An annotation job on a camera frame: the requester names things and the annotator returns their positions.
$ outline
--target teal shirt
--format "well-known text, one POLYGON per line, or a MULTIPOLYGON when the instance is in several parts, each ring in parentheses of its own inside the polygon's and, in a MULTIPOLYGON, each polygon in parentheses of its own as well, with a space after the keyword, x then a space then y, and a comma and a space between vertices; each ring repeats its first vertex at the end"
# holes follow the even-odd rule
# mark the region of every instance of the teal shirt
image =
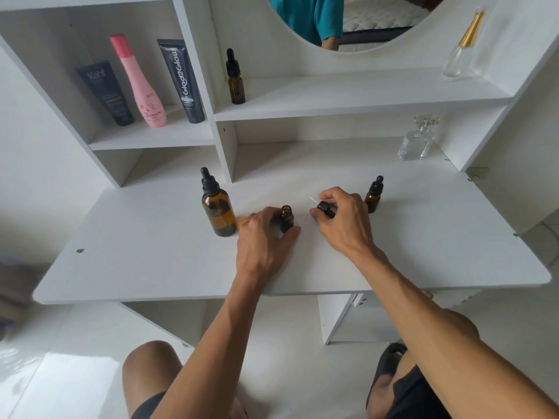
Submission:
POLYGON ((344 0, 270 0, 287 25, 314 45, 330 37, 341 37, 344 0))

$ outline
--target hand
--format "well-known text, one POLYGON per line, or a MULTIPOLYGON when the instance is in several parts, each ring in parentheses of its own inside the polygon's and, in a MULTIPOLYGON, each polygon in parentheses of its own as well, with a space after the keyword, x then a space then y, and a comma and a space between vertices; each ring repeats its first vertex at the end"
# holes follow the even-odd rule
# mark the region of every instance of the hand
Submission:
POLYGON ((338 207, 336 216, 330 219, 323 211, 312 208, 311 216, 317 221, 320 232, 330 245, 350 260, 357 255, 370 252, 384 256, 373 243, 367 204, 359 194, 348 194, 339 187, 320 193, 320 199, 338 207))
POLYGON ((283 237, 272 236, 270 221, 279 217, 281 209, 266 207, 252 213, 240 226, 237 242, 237 277, 248 280, 262 291, 269 278, 282 267, 291 246, 301 233, 300 226, 293 226, 283 237))

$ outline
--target desk surface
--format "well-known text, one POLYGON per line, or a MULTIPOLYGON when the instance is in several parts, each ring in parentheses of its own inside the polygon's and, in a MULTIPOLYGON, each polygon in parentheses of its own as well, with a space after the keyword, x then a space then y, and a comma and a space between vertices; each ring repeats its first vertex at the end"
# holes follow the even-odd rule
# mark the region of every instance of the desk surface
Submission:
MULTIPOLYGON (((370 215, 375 241, 420 288, 540 285, 547 269, 474 183, 433 147, 423 161, 396 156, 400 138, 240 146, 236 182, 222 185, 236 215, 290 204, 303 231, 269 295, 370 288, 318 231, 305 196, 339 185, 385 190, 370 215)), ((199 169, 222 176, 213 147, 144 154, 121 189, 106 190, 35 291, 41 303, 224 297, 237 236, 216 236, 201 207, 199 169)))

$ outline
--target black slipper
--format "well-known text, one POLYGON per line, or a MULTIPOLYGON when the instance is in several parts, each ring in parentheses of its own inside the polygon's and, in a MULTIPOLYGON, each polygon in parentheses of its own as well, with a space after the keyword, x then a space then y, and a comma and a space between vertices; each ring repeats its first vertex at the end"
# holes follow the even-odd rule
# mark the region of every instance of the black slipper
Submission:
POLYGON ((396 370, 398 369, 398 365, 400 364, 400 360, 402 359, 402 356, 405 354, 406 351, 408 351, 408 348, 404 344, 393 342, 392 344, 389 344, 385 351, 382 353, 381 358, 378 361, 377 371, 374 374, 371 389, 369 390, 369 395, 367 396, 365 408, 367 408, 367 406, 369 405, 371 390, 373 389, 377 380, 382 375, 394 376, 396 370))

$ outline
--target pink bottle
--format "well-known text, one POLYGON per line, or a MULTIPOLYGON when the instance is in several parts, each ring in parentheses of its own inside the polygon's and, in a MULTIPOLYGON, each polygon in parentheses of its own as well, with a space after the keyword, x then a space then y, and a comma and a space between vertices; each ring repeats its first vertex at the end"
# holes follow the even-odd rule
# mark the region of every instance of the pink bottle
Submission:
POLYGON ((132 54, 128 40, 122 33, 111 35, 110 38, 116 54, 120 58, 124 70, 126 70, 128 79, 130 79, 134 99, 145 121, 152 128, 165 126, 167 124, 167 116, 165 115, 163 104, 161 104, 161 100, 159 100, 159 97, 142 73, 136 57, 132 54))

